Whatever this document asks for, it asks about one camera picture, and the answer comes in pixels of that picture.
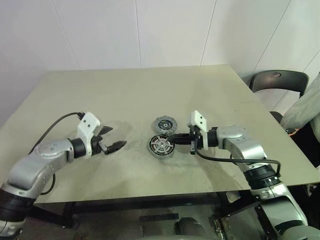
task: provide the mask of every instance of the black wire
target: black wire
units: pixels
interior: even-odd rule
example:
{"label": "black wire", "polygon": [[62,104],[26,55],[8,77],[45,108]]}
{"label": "black wire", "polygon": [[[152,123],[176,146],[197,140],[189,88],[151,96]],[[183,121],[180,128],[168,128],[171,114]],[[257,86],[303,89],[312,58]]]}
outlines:
{"label": "black wire", "polygon": [[[78,115],[79,117],[81,117],[82,114],[83,114],[82,112],[71,112],[71,113],[68,113],[68,114],[66,114],[66,115],[63,115],[63,116],[60,117],[58,120],[56,120],[56,121],[44,132],[44,134],[42,134],[42,136],[39,138],[39,140],[36,141],[35,145],[31,148],[29,154],[34,151],[35,147],[36,147],[39,143],[41,143],[41,141],[47,136],[47,134],[48,134],[62,119],[65,119],[65,118],[67,118],[67,117],[69,117],[69,116],[72,116],[72,115]],[[52,183],[51,183],[51,186],[50,186],[49,190],[46,191],[46,192],[42,192],[40,195],[46,195],[46,194],[50,193],[50,192],[52,191],[52,189],[54,188],[55,184],[56,184],[56,174],[54,173],[54,174],[52,175]]]}
{"label": "black wire", "polygon": [[42,136],[39,138],[39,140],[35,143],[35,145],[31,148],[30,153],[32,153],[35,149],[35,147],[47,136],[47,134],[55,127],[55,125],[57,125],[62,119],[65,119],[66,117],[69,117],[71,115],[78,115],[79,112],[71,112],[68,113],[66,115],[63,115],[62,117],[60,117],[57,121],[55,121],[54,123],[52,123],[52,125],[44,132],[44,134],[42,134]]}
{"label": "black wire", "polygon": [[52,175],[52,183],[51,183],[51,186],[50,186],[49,190],[40,193],[40,195],[47,195],[48,193],[50,193],[52,191],[52,189],[54,189],[55,184],[56,184],[56,174],[54,173]]}
{"label": "black wire", "polygon": [[210,157],[210,156],[206,156],[201,154],[198,149],[198,138],[195,138],[195,152],[196,154],[199,155],[199,157],[206,159],[206,160],[210,160],[210,161],[214,161],[214,162],[225,162],[225,163],[266,163],[266,164],[276,164],[277,168],[276,168],[276,174],[278,176],[280,176],[280,168],[281,168],[281,163],[277,160],[269,160],[269,159],[229,159],[229,158],[217,158],[217,157]]}

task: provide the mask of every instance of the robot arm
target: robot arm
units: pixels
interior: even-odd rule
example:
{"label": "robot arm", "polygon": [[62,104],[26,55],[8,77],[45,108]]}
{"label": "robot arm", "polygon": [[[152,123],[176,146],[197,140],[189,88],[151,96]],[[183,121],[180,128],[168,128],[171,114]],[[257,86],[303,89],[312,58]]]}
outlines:
{"label": "robot arm", "polygon": [[41,143],[19,160],[0,188],[0,239],[15,237],[22,231],[33,203],[56,171],[74,159],[89,158],[101,152],[110,154],[122,148],[126,141],[118,141],[111,146],[103,144],[101,135],[111,130],[87,112],[77,127],[74,139]]}
{"label": "robot arm", "polygon": [[[249,136],[245,128],[235,125],[213,127],[207,130],[206,119],[194,111],[189,119],[190,133],[174,134],[168,141],[175,144],[191,145],[190,153],[213,161],[235,162],[243,172],[251,187],[251,194],[261,201],[261,207],[268,217],[278,238],[281,240],[315,239],[320,237],[316,228],[308,226],[305,214],[289,192],[287,186],[280,181],[279,171],[267,163],[262,146]],[[212,158],[202,155],[198,149],[218,147],[228,150],[235,160]]]}

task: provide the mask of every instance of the beige tabletop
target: beige tabletop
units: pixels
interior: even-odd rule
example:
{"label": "beige tabletop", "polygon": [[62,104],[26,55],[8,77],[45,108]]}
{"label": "beige tabletop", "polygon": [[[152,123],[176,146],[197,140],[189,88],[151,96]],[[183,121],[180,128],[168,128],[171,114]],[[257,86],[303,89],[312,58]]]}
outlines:
{"label": "beige tabletop", "polygon": [[[53,191],[38,203],[249,189],[237,166],[190,155],[188,146],[176,146],[163,160],[148,152],[157,117],[173,117],[176,132],[187,133],[194,110],[209,127],[247,128],[268,158],[282,163],[281,180],[287,185],[319,182],[316,169],[240,77],[230,66],[216,65],[49,73],[0,130],[0,183],[56,119],[89,111],[114,128],[105,135],[106,143],[126,140],[126,146],[110,155],[76,159],[56,173]],[[63,120],[46,140],[74,136],[78,123],[75,116]],[[229,157],[217,148],[206,154]]]}

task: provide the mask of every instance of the gear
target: gear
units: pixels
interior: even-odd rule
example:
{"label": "gear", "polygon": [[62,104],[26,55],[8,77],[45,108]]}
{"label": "gear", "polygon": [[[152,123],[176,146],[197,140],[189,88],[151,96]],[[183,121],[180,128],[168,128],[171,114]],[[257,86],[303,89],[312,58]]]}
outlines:
{"label": "gear", "polygon": [[175,150],[175,144],[168,141],[166,135],[153,136],[148,142],[148,150],[157,159],[170,157]]}
{"label": "gear", "polygon": [[172,117],[161,116],[153,122],[154,129],[159,134],[171,135],[177,130],[177,122]]}

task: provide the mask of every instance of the black chair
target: black chair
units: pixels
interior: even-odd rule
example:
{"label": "black chair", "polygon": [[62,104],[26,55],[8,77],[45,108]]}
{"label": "black chair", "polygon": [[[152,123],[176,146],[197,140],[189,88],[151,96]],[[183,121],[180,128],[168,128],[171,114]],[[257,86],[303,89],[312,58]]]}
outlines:
{"label": "black chair", "polygon": [[[305,94],[308,81],[308,75],[303,72],[268,70],[253,75],[250,79],[249,88],[254,93],[263,89],[285,89],[299,92],[301,97]],[[271,111],[270,113],[278,123],[281,122],[283,116],[279,112]]]}

